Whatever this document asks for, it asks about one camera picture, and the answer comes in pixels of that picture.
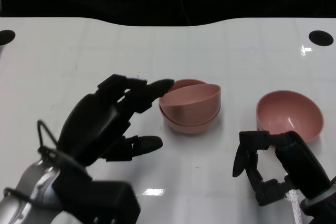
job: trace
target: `bowl rim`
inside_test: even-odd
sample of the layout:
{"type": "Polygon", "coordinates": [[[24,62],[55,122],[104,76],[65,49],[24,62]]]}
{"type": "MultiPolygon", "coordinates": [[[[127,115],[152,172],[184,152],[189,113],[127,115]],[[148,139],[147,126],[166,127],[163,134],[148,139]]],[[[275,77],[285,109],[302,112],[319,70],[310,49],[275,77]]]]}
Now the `bowl rim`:
{"type": "Polygon", "coordinates": [[[175,123],[173,120],[171,120],[171,119],[170,119],[170,118],[163,112],[163,110],[162,110],[162,108],[161,108],[160,106],[159,106],[159,109],[160,109],[160,111],[161,111],[162,116],[165,117],[165,118],[167,118],[170,122],[172,122],[172,123],[175,124],[175,125],[182,126],[182,127],[199,127],[199,126],[202,126],[202,125],[204,125],[204,124],[207,124],[207,123],[211,122],[213,119],[215,119],[215,118],[218,116],[221,107],[222,107],[222,105],[219,106],[219,109],[218,109],[217,113],[216,113],[216,114],[215,114],[209,121],[207,121],[207,122],[205,122],[205,123],[202,123],[202,124],[193,125],[193,126],[189,126],[189,125],[183,125],[183,124],[175,123]]]}
{"type": "Polygon", "coordinates": [[[270,94],[273,94],[273,93],[277,93],[277,92],[290,92],[290,93],[298,94],[298,95],[300,95],[300,96],[302,96],[302,97],[308,99],[308,100],[309,100],[310,102],[312,102],[312,103],[314,104],[314,106],[318,109],[318,111],[320,112],[320,115],[321,115],[321,119],[322,119],[321,129],[320,129],[320,131],[319,131],[314,137],[311,137],[309,140],[305,140],[305,142],[311,142],[311,141],[315,140],[315,139],[321,134],[321,132],[322,132],[322,130],[323,130],[323,127],[324,127],[324,116],[323,116],[323,113],[322,113],[320,107],[319,107],[313,100],[311,100],[308,96],[306,96],[306,95],[304,95],[304,94],[301,94],[301,93],[299,93],[299,92],[296,92],[296,91],[285,90],[285,89],[283,89],[283,90],[275,90],[275,91],[272,91],[272,92],[269,92],[269,93],[263,95],[263,96],[259,99],[259,101],[258,101],[258,103],[257,103],[257,106],[256,106],[257,123],[260,124],[260,126],[262,127],[263,130],[266,130],[266,128],[265,128],[264,125],[261,123],[260,118],[259,118],[259,114],[258,114],[259,105],[260,105],[260,102],[261,102],[266,96],[268,96],[268,95],[270,95],[270,94]]]}
{"type": "Polygon", "coordinates": [[[213,95],[211,95],[211,96],[209,96],[209,97],[207,97],[207,98],[205,98],[205,99],[199,100],[199,101],[197,101],[197,102],[192,102],[192,103],[187,103],[187,104],[180,104],[180,105],[167,105],[167,104],[164,104],[164,103],[162,104],[162,102],[161,102],[161,98],[162,98],[162,97],[160,97],[160,98],[159,98],[159,106],[161,107],[161,106],[163,105],[163,106],[165,106],[165,107],[180,107],[180,106],[187,106],[187,105],[195,104],[195,103],[198,103],[198,102],[204,102],[204,101],[206,101],[206,100],[208,100],[208,99],[211,99],[211,98],[215,97],[216,95],[220,94],[221,91],[222,91],[222,89],[221,89],[221,87],[220,87],[219,85],[217,85],[217,84],[210,84],[210,83],[196,84],[196,85],[191,85],[191,86],[182,87],[182,88],[179,88],[179,89],[188,88],[188,87],[193,87],[193,86],[197,86],[197,85],[213,85],[213,86],[217,86],[217,87],[219,87],[219,90],[218,90],[216,93],[214,93],[213,95]]]}

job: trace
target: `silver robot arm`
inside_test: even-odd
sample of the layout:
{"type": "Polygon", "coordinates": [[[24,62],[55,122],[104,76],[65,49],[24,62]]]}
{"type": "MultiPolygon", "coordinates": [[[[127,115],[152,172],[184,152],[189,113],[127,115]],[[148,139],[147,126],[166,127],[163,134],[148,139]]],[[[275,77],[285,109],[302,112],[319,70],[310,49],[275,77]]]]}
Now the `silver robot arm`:
{"type": "Polygon", "coordinates": [[[62,212],[61,202],[51,187],[59,171],[40,160],[23,173],[16,190],[37,204],[32,205],[19,197],[5,192],[0,201],[0,224],[49,224],[62,212]]]}

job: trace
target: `stacked pink bowls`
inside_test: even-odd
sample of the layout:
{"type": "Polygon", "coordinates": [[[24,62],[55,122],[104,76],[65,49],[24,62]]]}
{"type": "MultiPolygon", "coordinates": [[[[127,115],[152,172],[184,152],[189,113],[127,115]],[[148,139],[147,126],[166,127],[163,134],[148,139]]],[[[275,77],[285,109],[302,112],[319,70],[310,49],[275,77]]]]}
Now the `stacked pink bowls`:
{"type": "Polygon", "coordinates": [[[221,107],[220,86],[199,80],[177,81],[159,99],[160,111],[170,128],[184,134],[205,132],[221,107]]]}

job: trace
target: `black dot marker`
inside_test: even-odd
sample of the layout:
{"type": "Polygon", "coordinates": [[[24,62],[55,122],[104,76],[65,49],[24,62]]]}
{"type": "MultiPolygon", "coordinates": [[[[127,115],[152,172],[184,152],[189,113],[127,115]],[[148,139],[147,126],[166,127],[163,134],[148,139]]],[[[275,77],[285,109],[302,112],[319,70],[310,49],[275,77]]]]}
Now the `black dot marker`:
{"type": "Polygon", "coordinates": [[[15,32],[12,30],[2,30],[0,31],[0,46],[8,44],[15,38],[15,32]]]}
{"type": "Polygon", "coordinates": [[[322,47],[330,46],[334,42],[333,37],[325,31],[312,31],[309,34],[309,39],[314,44],[322,47]]]}

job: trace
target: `table surface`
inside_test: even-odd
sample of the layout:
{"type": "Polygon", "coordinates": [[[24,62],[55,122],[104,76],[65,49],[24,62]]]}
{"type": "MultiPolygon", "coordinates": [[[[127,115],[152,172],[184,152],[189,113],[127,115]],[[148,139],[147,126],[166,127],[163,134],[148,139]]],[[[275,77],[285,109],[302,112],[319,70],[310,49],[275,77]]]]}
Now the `table surface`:
{"type": "MultiPolygon", "coordinates": [[[[129,27],[85,18],[0,18],[16,38],[0,52],[0,188],[16,186],[38,160],[36,121],[56,136],[73,106],[112,73],[149,82],[194,78],[222,87],[222,110],[199,136],[172,132],[153,108],[135,115],[126,136],[157,135],[160,150],[132,162],[97,161],[94,179],[129,181],[142,211],[138,224],[299,224],[303,196],[259,207],[246,174],[232,178],[238,132],[256,129],[256,103],[267,92],[293,90],[321,108],[325,125],[310,144],[330,178],[336,175],[336,44],[320,47],[308,35],[336,37],[336,19],[232,19],[197,27],[129,27]]],[[[285,171],[267,150],[264,180],[285,171]]],[[[65,214],[54,223],[77,223],[65,214]]]]}

